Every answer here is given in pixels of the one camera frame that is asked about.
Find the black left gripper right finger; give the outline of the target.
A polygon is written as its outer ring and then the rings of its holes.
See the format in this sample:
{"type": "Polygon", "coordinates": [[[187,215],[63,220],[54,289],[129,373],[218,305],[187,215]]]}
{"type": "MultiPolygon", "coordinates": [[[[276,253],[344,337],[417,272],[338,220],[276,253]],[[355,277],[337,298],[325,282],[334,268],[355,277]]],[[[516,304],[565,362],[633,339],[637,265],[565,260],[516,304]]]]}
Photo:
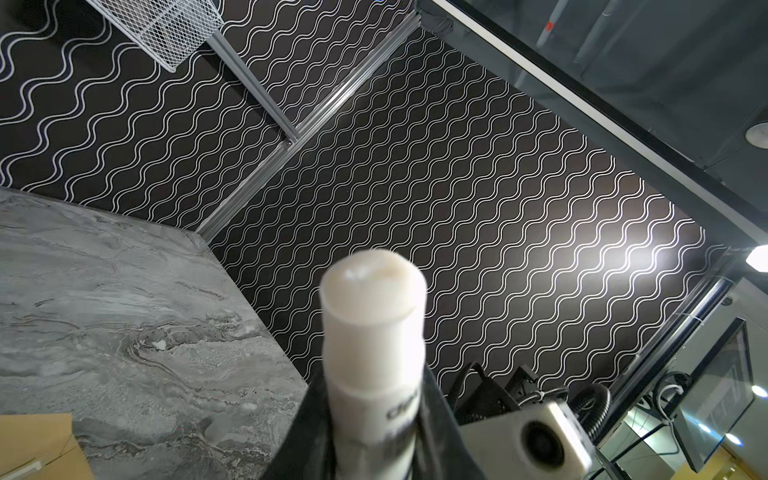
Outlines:
{"type": "Polygon", "coordinates": [[[465,447],[453,411],[426,365],[416,417],[413,478],[486,478],[465,447]]]}

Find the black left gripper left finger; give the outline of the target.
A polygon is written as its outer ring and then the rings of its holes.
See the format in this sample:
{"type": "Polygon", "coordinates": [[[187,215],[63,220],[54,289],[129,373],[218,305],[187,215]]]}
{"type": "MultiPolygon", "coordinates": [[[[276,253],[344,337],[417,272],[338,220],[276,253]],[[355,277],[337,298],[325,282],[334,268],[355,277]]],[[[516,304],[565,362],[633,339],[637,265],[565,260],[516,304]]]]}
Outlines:
{"type": "Polygon", "coordinates": [[[335,468],[328,390],[323,374],[318,373],[261,479],[333,479],[335,468]]]}

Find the white glue stick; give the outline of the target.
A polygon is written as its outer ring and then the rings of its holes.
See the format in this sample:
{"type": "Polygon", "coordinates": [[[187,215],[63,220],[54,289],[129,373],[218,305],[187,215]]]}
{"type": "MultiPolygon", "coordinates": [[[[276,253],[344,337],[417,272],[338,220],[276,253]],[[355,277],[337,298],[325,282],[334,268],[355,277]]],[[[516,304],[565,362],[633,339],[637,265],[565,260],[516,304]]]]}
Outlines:
{"type": "Polygon", "coordinates": [[[427,287],[392,251],[334,263],[319,287],[338,479],[407,479],[424,376],[427,287]]]}

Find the brown manila envelope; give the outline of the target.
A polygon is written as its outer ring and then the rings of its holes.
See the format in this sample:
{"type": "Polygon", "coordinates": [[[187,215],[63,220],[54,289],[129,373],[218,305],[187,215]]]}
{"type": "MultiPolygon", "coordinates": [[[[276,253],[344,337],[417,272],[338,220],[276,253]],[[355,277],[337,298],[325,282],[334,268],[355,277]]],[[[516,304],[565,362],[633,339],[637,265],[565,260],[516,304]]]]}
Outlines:
{"type": "Polygon", "coordinates": [[[2,415],[1,478],[94,479],[72,415],[2,415]]]}

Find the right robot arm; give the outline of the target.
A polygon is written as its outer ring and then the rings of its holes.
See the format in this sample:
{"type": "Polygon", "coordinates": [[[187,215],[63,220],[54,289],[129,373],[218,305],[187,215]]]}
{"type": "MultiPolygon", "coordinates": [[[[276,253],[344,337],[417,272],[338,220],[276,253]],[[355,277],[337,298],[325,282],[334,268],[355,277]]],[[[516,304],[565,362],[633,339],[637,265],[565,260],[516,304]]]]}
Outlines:
{"type": "Polygon", "coordinates": [[[523,408],[554,401],[568,406],[591,441],[595,441],[608,418],[611,394],[607,387],[592,384],[572,396],[566,387],[541,390],[539,376],[522,365],[502,385],[472,362],[459,371],[446,401],[460,425],[475,423],[523,408]]]}

